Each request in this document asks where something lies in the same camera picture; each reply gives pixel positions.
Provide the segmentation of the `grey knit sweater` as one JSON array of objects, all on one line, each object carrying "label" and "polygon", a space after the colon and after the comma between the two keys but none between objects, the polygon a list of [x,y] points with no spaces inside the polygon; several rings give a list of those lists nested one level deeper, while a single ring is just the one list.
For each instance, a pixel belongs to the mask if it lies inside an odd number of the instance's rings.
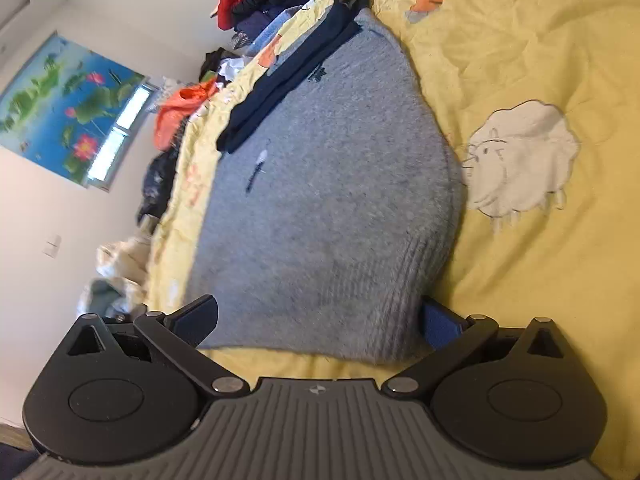
[{"label": "grey knit sweater", "polygon": [[235,107],[186,300],[207,349],[385,363],[422,347],[419,311],[457,235],[456,156],[370,0],[334,0]]}]

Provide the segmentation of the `beige crumpled cloth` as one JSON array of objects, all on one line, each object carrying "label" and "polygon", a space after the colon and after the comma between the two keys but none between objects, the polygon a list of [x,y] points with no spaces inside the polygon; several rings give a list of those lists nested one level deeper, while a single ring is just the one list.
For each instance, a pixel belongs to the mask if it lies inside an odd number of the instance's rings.
[{"label": "beige crumpled cloth", "polygon": [[138,318],[148,310],[145,302],[146,266],[151,237],[138,234],[99,247],[94,278],[82,291],[76,316],[95,313],[104,318]]}]

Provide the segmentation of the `lotus flower window blind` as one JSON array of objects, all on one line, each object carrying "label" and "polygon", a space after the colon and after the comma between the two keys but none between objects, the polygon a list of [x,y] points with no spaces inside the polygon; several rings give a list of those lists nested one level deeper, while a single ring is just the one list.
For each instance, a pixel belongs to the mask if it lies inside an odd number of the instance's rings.
[{"label": "lotus flower window blind", "polygon": [[1,146],[82,186],[107,185],[151,96],[145,76],[55,32],[1,93]]}]

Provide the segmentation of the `orange garment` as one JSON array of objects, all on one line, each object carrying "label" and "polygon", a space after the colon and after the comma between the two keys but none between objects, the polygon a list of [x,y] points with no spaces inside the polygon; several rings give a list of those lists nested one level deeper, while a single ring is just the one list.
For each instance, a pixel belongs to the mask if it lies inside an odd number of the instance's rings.
[{"label": "orange garment", "polygon": [[182,87],[168,96],[160,104],[155,119],[153,142],[157,151],[168,150],[183,119],[189,119],[217,91],[216,80],[209,79],[193,86]]}]

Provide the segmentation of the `yellow patterned quilt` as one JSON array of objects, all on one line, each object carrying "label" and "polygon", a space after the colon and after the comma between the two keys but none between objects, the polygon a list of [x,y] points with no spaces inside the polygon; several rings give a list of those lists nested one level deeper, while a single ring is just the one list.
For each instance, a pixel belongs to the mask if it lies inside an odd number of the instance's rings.
[{"label": "yellow patterned quilt", "polygon": [[[232,107],[322,17],[311,0],[186,129],[146,300],[178,307]],[[553,318],[608,404],[594,453],[639,472],[639,0],[373,0],[464,166],[435,295],[460,314]]]}]

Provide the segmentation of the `light blue folded cloth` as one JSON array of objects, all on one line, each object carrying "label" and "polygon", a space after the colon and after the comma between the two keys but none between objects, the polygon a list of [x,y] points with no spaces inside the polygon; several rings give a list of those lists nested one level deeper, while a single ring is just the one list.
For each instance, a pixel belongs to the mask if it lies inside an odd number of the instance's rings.
[{"label": "light blue folded cloth", "polygon": [[292,16],[300,9],[300,6],[291,6],[288,9],[283,10],[278,14],[273,21],[267,25],[262,32],[256,37],[256,39],[248,46],[244,55],[254,58],[258,53],[270,43],[271,40],[277,35],[277,32]]}]

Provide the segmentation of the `dark navy garment on pile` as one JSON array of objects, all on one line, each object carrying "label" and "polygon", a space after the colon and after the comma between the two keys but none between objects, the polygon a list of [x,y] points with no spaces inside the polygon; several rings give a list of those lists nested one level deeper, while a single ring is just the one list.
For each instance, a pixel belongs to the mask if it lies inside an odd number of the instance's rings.
[{"label": "dark navy garment on pile", "polygon": [[253,41],[283,11],[284,8],[282,8],[282,6],[273,6],[267,10],[254,11],[248,18],[244,18],[244,20],[236,23],[233,30],[242,37]]}]

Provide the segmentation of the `white wall switch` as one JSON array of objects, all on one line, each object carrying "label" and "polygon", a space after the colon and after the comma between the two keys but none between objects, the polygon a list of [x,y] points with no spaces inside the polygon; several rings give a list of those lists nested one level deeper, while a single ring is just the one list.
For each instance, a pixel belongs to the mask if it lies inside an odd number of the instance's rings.
[{"label": "white wall switch", "polygon": [[55,259],[58,255],[62,242],[62,237],[58,234],[53,234],[46,239],[44,243],[43,253],[49,258]]}]

